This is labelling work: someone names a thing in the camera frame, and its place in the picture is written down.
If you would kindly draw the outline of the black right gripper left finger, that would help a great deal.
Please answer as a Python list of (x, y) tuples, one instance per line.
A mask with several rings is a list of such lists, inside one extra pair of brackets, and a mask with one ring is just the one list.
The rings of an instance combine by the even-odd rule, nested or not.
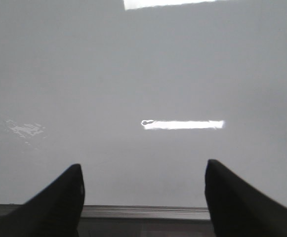
[(0, 218), (0, 237), (77, 237), (85, 188), (80, 164)]

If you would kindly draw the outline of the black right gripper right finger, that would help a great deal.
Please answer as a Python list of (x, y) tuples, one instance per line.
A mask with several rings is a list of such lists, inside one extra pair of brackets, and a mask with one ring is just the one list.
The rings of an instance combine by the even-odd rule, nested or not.
[(205, 198), (217, 237), (287, 237), (287, 207), (210, 159)]

